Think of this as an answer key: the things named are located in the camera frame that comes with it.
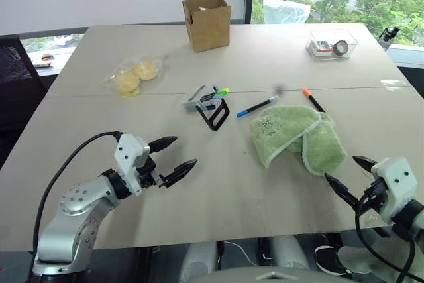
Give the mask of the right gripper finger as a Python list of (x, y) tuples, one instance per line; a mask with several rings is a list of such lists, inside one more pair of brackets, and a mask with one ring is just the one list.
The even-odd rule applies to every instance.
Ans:
[(352, 159), (365, 171), (371, 173), (376, 161), (365, 156), (353, 156)]
[(358, 199), (349, 192), (348, 188), (340, 180), (332, 177), (330, 174), (325, 173), (325, 179), (332, 190), (353, 210), (355, 210), (358, 204)]

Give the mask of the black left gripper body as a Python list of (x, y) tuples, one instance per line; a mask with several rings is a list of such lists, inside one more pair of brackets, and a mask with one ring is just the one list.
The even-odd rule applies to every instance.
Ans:
[(164, 186), (163, 175), (156, 173), (156, 163), (148, 156), (145, 163), (136, 169), (138, 179), (142, 189), (147, 189), (151, 186)]

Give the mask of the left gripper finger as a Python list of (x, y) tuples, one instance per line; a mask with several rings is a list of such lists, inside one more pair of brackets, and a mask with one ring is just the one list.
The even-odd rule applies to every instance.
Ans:
[(174, 168), (174, 171), (172, 173), (168, 174), (165, 177), (162, 177), (163, 185), (166, 188), (169, 188), (170, 186), (174, 185), (176, 182), (181, 180), (189, 173), (189, 171), (196, 165), (197, 161), (197, 158), (188, 160), (180, 164), (178, 167)]
[(148, 143), (150, 154), (157, 153), (168, 148), (177, 139), (177, 136), (166, 136)]

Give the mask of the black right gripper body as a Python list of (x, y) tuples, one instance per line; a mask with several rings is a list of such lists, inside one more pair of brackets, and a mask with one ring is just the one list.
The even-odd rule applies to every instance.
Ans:
[(387, 191), (388, 186), (383, 178), (374, 180), (359, 200), (359, 212), (374, 210), (379, 213), (387, 200)]

